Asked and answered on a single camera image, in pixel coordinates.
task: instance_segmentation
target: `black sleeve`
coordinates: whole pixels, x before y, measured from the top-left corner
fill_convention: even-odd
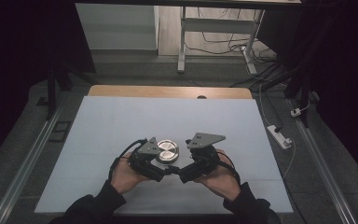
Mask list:
[[[264,199],[256,199],[251,192],[248,183],[241,185],[241,193],[234,201],[224,200],[223,206],[231,211],[240,223],[266,224],[269,216],[275,213],[269,209],[269,202]]]
[[[92,195],[86,195],[78,199],[62,217],[53,219],[49,224],[106,223],[112,217],[113,212],[124,203],[126,200],[123,196],[106,180],[95,198]]]

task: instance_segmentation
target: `gray carpet floor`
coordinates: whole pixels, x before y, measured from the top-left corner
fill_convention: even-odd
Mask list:
[[[176,59],[170,57],[94,55],[94,62],[97,74],[90,74],[89,76],[101,84],[110,85],[229,87],[249,78],[244,69],[242,58],[188,58],[186,59],[186,72],[182,75],[176,73]],[[267,66],[268,64],[259,64],[257,69],[262,71]],[[58,119],[58,122],[62,122],[62,125],[65,122],[74,121],[82,98],[87,95],[90,89],[90,84],[81,78],[71,75],[71,79],[74,87],[68,92],[68,99]],[[253,82],[255,81],[246,82],[236,87],[248,88]],[[291,107],[283,97],[283,88],[283,85],[279,85],[266,93],[262,93],[261,102],[258,92],[253,93],[257,103],[263,104],[267,121],[278,126],[281,123],[279,117],[283,124],[282,133],[296,142],[296,155],[284,179],[295,212],[293,214],[280,214],[282,223],[342,223],[331,196],[327,192],[298,131],[296,121],[290,116]],[[45,124],[47,107],[36,105],[40,97],[47,97],[46,81],[38,83],[30,89],[27,106],[24,107],[23,113],[12,132],[0,148],[0,200]],[[292,99],[291,103],[296,105],[296,99]],[[320,119],[315,110],[316,104],[315,100],[311,100],[309,108],[310,130],[358,220],[358,165],[347,149]],[[63,147],[63,142],[54,140],[62,137],[64,137],[62,133],[50,135],[49,141],[45,145],[7,223],[48,223],[53,217],[57,216],[57,214],[35,214],[34,208]],[[283,151],[270,136],[268,137],[278,166],[284,174],[293,157],[294,149]],[[242,176],[241,179],[246,181],[246,176]],[[215,219],[208,219],[207,217],[203,217],[203,219],[198,217],[182,217],[182,219],[172,220],[166,218],[153,219],[154,222],[170,221],[173,223],[223,223],[225,222],[223,220],[226,220],[227,223],[232,221],[232,219],[226,217]],[[136,222],[145,223],[144,220],[131,221],[131,223]]]

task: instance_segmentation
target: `person's left hand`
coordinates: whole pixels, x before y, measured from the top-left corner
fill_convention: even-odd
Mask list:
[[[124,157],[128,158],[130,155],[131,152],[128,152],[124,155]],[[123,194],[135,188],[137,184],[146,180],[150,179],[133,171],[128,164],[128,159],[121,158],[112,173],[112,180],[110,181],[110,184],[117,190],[118,193]]]

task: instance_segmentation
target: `wooden floor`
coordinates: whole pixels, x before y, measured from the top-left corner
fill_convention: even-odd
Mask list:
[[[201,18],[221,19],[221,20],[247,20],[251,21],[254,18],[254,10],[251,9],[231,9],[231,8],[200,8]],[[187,7],[186,16],[188,18],[198,18],[199,12],[196,7]],[[179,52],[180,44],[180,8],[179,7],[159,7],[159,35],[158,35],[158,55],[160,56],[177,56]],[[188,47],[192,49],[186,49],[186,56],[237,56],[242,57],[242,54],[238,52],[229,52],[225,54],[212,54],[193,49],[204,49],[211,52],[227,52],[230,51],[228,41],[231,39],[232,34],[215,34],[204,33],[205,38],[208,41],[227,41],[223,43],[211,43],[207,42],[202,33],[200,32],[187,32],[185,42]],[[232,36],[230,46],[244,44],[247,42],[249,35]],[[253,49],[256,53],[260,50],[267,49],[263,43],[256,41]],[[263,52],[263,56],[273,56],[274,52],[268,50]]]

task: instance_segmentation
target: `round metal object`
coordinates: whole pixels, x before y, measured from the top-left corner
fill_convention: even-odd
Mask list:
[[[179,157],[179,147],[171,140],[162,140],[157,143],[160,153],[156,160],[162,164],[171,164]]]

